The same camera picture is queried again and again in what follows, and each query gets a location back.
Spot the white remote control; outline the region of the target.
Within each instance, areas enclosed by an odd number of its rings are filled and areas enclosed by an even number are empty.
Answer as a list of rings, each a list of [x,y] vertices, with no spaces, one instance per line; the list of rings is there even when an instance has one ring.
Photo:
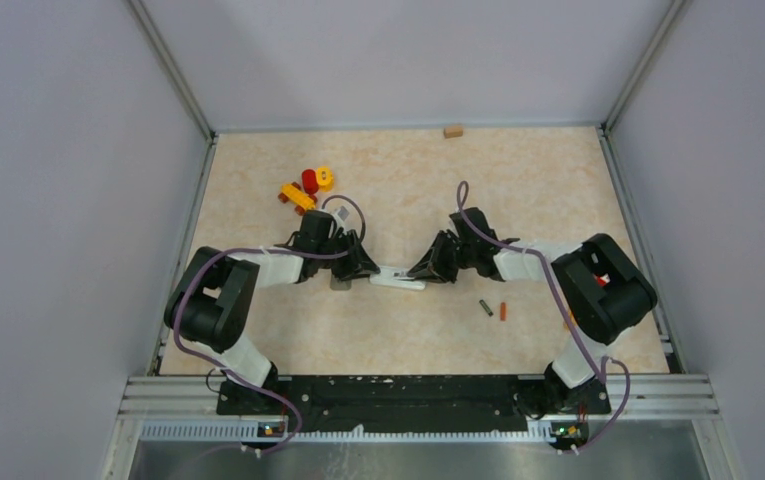
[[[368,277],[369,283],[375,286],[396,288],[409,291],[423,291],[427,283],[422,280],[415,280],[411,277],[394,277],[393,270],[404,269],[400,267],[380,266],[378,273],[373,273]]]

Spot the grey remote battery cover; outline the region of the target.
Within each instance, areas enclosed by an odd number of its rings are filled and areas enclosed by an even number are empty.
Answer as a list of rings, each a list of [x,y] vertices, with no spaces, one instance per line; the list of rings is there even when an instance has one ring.
[[[335,277],[330,278],[330,289],[333,291],[348,291],[351,287],[351,280],[339,280]]]

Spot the dark green AA battery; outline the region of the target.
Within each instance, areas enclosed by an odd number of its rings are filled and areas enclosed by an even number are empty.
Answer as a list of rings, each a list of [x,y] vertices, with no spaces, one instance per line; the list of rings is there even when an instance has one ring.
[[[485,313],[486,313],[486,314],[487,314],[489,317],[492,317],[492,316],[494,315],[494,312],[493,312],[493,310],[492,310],[492,309],[489,307],[488,303],[487,303],[485,300],[483,300],[483,299],[480,299],[480,300],[478,301],[478,303],[479,303],[480,307],[481,307],[481,308],[484,310],[484,312],[485,312]]]

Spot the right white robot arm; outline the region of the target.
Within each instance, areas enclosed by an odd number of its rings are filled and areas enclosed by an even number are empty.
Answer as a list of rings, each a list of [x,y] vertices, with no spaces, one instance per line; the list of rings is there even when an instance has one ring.
[[[544,397],[552,409],[572,411],[584,400],[584,384],[604,374],[610,345],[657,306],[654,287],[608,234],[563,251],[501,240],[475,207],[450,219],[452,229],[436,235],[407,278],[453,283],[460,271],[473,269],[499,282],[546,282],[570,338],[545,370]]]

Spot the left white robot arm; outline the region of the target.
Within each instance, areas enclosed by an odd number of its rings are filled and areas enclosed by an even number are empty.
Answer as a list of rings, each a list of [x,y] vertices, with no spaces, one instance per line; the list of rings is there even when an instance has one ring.
[[[168,298],[165,326],[188,342],[185,351],[217,362],[243,384],[241,401],[255,413],[277,404],[275,365],[244,333],[254,293],[267,287],[299,284],[319,270],[346,282],[381,272],[361,245],[360,233],[347,230],[333,213],[312,210],[286,244],[265,249],[213,247],[194,253]]]

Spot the yellow round toy brick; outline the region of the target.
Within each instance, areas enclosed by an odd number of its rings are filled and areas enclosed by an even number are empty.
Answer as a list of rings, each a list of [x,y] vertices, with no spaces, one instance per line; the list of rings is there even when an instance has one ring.
[[[334,188],[335,177],[330,167],[322,166],[315,170],[315,179],[319,191],[329,192]]]

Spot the yellow toy car brick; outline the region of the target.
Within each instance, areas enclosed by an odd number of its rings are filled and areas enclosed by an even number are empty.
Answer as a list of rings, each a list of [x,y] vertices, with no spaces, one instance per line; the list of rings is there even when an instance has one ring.
[[[313,194],[305,193],[296,182],[283,184],[280,187],[278,199],[283,204],[292,204],[294,212],[299,216],[317,208],[316,197]]]

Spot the red toy cylinder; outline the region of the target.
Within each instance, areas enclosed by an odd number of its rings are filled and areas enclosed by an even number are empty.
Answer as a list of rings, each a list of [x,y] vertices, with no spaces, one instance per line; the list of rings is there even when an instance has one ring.
[[[315,169],[305,169],[301,173],[301,185],[308,195],[315,195],[319,190],[317,172]]]

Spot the small wooden block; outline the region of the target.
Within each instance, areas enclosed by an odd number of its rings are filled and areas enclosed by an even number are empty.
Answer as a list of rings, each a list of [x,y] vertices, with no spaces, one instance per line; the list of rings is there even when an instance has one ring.
[[[464,127],[462,125],[449,125],[443,129],[442,133],[445,139],[460,138],[464,135]]]

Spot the yellow toy piece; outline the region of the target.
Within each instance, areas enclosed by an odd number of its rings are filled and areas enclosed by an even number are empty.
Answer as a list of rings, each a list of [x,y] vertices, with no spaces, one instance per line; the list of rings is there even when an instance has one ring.
[[[573,316],[570,317],[570,324],[576,326],[576,319]],[[570,327],[568,326],[567,322],[563,322],[562,326],[563,326],[565,331],[569,331],[570,330]]]

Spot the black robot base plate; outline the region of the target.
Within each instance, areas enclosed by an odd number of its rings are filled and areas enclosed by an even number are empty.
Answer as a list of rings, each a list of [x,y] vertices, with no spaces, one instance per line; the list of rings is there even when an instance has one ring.
[[[282,376],[273,397],[227,380],[216,412],[287,416],[303,433],[489,433],[524,431],[550,415],[600,415],[612,407],[605,386],[569,389],[541,375]]]

